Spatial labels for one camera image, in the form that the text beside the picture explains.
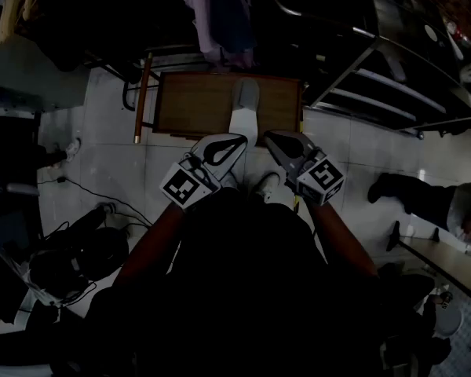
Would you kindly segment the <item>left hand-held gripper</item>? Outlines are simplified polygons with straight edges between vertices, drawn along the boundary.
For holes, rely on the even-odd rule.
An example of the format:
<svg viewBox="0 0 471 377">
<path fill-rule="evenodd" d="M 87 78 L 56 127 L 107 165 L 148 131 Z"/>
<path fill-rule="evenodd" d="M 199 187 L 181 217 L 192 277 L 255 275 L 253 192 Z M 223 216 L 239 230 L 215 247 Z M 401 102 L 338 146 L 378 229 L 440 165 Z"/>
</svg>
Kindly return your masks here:
<svg viewBox="0 0 471 377">
<path fill-rule="evenodd" d="M 211 134 L 201 138 L 173 163 L 159 188 L 182 210 L 195 206 L 221 189 L 222 179 L 246 150 L 246 137 L 241 134 Z"/>
</svg>

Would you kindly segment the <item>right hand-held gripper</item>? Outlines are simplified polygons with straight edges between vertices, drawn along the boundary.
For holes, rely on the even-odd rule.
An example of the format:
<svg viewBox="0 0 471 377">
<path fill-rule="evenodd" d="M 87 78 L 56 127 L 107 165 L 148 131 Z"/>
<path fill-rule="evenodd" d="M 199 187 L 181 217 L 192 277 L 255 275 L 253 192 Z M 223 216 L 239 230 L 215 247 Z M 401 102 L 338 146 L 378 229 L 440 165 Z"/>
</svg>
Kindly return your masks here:
<svg viewBox="0 0 471 377">
<path fill-rule="evenodd" d="M 297 196 L 322 206 L 343 186 L 345 175 L 336 162 L 320 148 L 312 149 L 303 134 L 268 130 L 264 141 L 272 158 L 287 171 L 287 181 Z"/>
</svg>

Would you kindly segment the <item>white grey sock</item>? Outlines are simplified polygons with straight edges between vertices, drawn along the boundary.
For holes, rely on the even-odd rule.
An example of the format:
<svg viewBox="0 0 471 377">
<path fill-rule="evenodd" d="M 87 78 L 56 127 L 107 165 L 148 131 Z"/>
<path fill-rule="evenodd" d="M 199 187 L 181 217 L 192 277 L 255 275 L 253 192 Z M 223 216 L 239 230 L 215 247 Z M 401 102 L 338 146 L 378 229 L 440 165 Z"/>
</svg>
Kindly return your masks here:
<svg viewBox="0 0 471 377">
<path fill-rule="evenodd" d="M 255 79 L 241 78 L 232 90 L 232 115 L 228 131 L 240 134 L 248 140 L 247 147 L 253 148 L 257 142 L 257 109 L 260 88 Z"/>
</svg>

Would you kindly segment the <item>stainless steel kitchen counter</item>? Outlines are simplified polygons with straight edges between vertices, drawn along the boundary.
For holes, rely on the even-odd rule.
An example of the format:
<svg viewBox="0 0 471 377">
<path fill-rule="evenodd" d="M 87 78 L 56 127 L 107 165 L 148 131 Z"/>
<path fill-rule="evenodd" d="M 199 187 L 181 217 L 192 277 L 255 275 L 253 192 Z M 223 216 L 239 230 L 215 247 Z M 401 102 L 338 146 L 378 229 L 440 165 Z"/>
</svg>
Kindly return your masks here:
<svg viewBox="0 0 471 377">
<path fill-rule="evenodd" d="M 274 0 L 301 56 L 307 108 L 402 134 L 471 129 L 471 87 L 436 8 L 424 0 Z M 438 41 L 425 33 L 428 24 Z M 396 82 L 381 50 L 397 52 Z"/>
</svg>

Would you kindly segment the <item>person's right forearm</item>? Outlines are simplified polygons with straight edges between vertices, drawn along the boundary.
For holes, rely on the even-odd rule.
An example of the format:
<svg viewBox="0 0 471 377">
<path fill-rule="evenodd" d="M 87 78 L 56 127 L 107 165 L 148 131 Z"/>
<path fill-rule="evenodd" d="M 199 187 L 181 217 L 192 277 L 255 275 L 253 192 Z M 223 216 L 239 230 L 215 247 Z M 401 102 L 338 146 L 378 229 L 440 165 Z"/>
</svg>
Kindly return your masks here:
<svg viewBox="0 0 471 377">
<path fill-rule="evenodd" d="M 305 201 L 327 262 L 338 272 L 358 277 L 376 277 L 376 267 L 362 244 L 342 221 L 336 210 Z"/>
</svg>

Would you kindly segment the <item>person's left forearm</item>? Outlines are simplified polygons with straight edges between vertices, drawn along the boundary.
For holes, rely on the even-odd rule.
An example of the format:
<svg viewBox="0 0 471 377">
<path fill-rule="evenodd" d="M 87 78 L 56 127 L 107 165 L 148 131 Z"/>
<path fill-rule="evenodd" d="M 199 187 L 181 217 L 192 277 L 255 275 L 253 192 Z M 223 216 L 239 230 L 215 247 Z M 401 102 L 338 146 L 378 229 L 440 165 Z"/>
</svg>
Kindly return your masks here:
<svg viewBox="0 0 471 377">
<path fill-rule="evenodd" d="M 141 237 L 115 278 L 113 287 L 128 287 L 164 276 L 178 249 L 187 215 L 170 203 Z"/>
</svg>

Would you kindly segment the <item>person's right white shoe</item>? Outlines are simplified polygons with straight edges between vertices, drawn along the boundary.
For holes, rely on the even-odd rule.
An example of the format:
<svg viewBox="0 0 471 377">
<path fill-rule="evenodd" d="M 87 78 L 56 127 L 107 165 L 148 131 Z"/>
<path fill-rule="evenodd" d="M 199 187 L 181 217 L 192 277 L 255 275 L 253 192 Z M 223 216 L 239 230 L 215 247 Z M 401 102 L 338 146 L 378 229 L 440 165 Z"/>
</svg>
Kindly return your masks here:
<svg viewBox="0 0 471 377">
<path fill-rule="evenodd" d="M 267 203 L 272 198 L 272 194 L 280 183 L 280 176 L 277 172 L 271 171 L 265 174 L 260 181 L 252 188 L 250 198 L 263 203 Z"/>
</svg>

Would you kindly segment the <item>wooden pole with metal tip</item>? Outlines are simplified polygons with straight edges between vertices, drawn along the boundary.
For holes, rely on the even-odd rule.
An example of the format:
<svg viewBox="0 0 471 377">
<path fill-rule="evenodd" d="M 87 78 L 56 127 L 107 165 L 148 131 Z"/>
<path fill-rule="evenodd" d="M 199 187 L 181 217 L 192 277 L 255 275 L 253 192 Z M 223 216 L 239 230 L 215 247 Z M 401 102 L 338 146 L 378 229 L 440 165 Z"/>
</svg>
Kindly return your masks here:
<svg viewBox="0 0 471 377">
<path fill-rule="evenodd" d="M 134 139 L 133 143 L 138 145 L 141 142 L 141 131 L 143 125 L 144 105 L 146 101 L 146 94 L 148 90 L 148 79 L 152 67 L 152 52 L 150 52 L 144 62 L 144 70 L 141 79 L 141 86 L 138 95 L 138 102 L 136 108 L 136 119 L 134 127 Z"/>
</svg>

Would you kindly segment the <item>black metal clothes rack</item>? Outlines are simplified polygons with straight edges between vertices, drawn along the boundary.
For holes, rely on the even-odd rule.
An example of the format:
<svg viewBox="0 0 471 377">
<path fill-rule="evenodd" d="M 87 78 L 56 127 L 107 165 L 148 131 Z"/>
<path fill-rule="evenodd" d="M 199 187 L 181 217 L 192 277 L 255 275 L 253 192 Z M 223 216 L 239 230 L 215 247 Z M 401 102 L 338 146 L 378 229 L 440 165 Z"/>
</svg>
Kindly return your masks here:
<svg viewBox="0 0 471 377">
<path fill-rule="evenodd" d="M 102 68 L 107 73 L 120 79 L 123 82 L 122 108 L 134 112 L 135 107 L 130 105 L 127 100 L 128 93 L 138 91 L 141 88 L 141 80 L 145 70 L 145 59 L 149 53 L 152 55 L 149 76 L 156 82 L 160 80 L 160 77 L 154 70 L 203 67 L 208 65 L 205 57 L 196 51 L 194 45 L 153 46 L 129 59 L 108 59 L 99 57 L 95 53 L 86 52 L 84 53 L 82 64 L 90 70 Z"/>
</svg>

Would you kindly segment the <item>purple hanging garment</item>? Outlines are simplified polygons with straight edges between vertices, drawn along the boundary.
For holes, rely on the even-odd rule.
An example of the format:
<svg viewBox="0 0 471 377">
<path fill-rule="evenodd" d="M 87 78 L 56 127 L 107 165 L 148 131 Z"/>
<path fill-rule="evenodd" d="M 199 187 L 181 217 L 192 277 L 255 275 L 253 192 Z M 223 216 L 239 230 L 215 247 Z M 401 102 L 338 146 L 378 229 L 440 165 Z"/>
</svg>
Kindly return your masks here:
<svg viewBox="0 0 471 377">
<path fill-rule="evenodd" d="M 243 53 L 228 53 L 216 43 L 210 30 L 210 0 L 183 0 L 194 13 L 193 24 L 195 26 L 200 51 L 210 63 L 218 66 L 234 66 L 249 69 L 254 66 L 254 48 Z"/>
</svg>

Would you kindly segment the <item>blue-grey hanging garment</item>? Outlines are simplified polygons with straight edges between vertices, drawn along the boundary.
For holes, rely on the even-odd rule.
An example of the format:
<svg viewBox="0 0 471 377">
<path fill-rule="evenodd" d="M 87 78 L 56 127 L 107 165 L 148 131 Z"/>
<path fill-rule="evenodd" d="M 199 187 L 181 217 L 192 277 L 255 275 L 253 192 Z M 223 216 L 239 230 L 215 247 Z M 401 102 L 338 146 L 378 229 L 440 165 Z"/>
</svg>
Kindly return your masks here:
<svg viewBox="0 0 471 377">
<path fill-rule="evenodd" d="M 210 0 L 210 30 L 214 41 L 228 53 L 243 53 L 256 46 L 248 0 Z"/>
</svg>

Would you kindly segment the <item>person's black clothing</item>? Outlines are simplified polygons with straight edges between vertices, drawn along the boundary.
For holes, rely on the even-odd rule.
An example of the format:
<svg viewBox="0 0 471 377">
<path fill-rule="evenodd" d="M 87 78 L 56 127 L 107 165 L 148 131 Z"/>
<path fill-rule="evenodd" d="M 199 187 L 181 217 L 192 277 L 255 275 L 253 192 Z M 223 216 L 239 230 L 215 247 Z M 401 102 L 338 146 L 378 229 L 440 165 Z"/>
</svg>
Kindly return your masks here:
<svg viewBox="0 0 471 377">
<path fill-rule="evenodd" d="M 338 272 L 313 222 L 235 188 L 185 214 L 166 274 L 99 291 L 66 338 L 80 377 L 382 373 L 379 275 Z"/>
</svg>

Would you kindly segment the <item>black bags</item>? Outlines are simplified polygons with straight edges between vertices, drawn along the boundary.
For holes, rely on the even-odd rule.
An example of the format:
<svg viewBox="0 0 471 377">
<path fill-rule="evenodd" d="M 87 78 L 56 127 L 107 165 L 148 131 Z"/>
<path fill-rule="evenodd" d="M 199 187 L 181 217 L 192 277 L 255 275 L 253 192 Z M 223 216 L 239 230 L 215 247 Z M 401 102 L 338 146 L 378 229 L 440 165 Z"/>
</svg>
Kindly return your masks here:
<svg viewBox="0 0 471 377">
<path fill-rule="evenodd" d="M 110 209 L 100 205 L 40 243 L 29 261 L 29 280 L 62 299 L 110 276 L 129 255 L 126 233 L 104 225 Z"/>
</svg>

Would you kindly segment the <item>black hanging garment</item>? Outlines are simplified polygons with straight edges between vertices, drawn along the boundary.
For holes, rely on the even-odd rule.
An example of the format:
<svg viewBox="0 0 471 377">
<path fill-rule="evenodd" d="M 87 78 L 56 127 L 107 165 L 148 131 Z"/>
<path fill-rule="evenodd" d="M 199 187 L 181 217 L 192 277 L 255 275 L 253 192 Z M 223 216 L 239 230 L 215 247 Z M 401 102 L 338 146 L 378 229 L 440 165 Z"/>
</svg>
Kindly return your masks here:
<svg viewBox="0 0 471 377">
<path fill-rule="evenodd" d="M 32 40 L 61 70 L 85 53 L 126 63 L 158 46 L 196 46 L 193 12 L 183 0 L 38 0 Z"/>
</svg>

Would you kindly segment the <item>white ladle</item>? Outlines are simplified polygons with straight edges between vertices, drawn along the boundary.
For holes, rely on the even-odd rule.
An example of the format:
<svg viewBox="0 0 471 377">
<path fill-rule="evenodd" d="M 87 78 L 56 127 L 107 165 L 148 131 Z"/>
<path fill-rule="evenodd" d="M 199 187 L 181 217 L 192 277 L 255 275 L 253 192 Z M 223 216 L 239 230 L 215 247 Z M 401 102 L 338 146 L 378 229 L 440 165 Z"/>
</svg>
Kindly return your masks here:
<svg viewBox="0 0 471 377">
<path fill-rule="evenodd" d="M 447 37 L 450 40 L 450 44 L 452 46 L 452 49 L 454 50 L 454 54 L 458 60 L 464 60 L 464 56 L 460 48 L 458 47 L 457 43 L 455 40 L 452 38 L 451 34 L 447 32 Z"/>
</svg>

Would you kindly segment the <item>wooden table with black legs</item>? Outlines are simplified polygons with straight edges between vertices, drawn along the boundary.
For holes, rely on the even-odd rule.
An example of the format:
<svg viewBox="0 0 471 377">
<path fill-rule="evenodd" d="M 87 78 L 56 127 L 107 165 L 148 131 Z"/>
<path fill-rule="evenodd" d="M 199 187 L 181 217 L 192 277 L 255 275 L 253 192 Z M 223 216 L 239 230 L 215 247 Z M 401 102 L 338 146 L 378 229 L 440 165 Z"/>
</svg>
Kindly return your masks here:
<svg viewBox="0 0 471 377">
<path fill-rule="evenodd" d="M 402 247 L 452 282 L 471 299 L 471 256 L 440 240 L 436 227 L 430 238 L 401 236 L 400 222 L 395 221 L 386 251 Z"/>
</svg>

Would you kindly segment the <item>white round dish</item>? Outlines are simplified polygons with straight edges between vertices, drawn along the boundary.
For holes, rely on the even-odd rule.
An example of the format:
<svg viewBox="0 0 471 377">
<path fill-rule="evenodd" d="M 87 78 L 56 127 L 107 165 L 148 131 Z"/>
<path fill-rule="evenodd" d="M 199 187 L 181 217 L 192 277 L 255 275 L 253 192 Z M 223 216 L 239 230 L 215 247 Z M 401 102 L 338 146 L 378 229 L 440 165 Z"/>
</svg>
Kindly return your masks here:
<svg viewBox="0 0 471 377">
<path fill-rule="evenodd" d="M 436 323 L 434 331 L 441 338 L 450 338 L 458 332 L 462 323 L 462 311 L 454 304 L 450 304 L 447 307 L 436 307 Z"/>
</svg>

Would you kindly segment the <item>beige hanging garment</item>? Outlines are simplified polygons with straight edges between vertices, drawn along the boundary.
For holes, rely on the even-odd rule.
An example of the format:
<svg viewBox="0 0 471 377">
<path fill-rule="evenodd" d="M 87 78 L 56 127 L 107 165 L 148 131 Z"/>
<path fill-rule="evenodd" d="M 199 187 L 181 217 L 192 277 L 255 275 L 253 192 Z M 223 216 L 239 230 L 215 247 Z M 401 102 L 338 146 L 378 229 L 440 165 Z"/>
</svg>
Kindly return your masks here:
<svg viewBox="0 0 471 377">
<path fill-rule="evenodd" d="M 0 45 L 5 44 L 13 35 L 19 18 L 28 21 L 37 0 L 4 0 L 0 16 Z"/>
</svg>

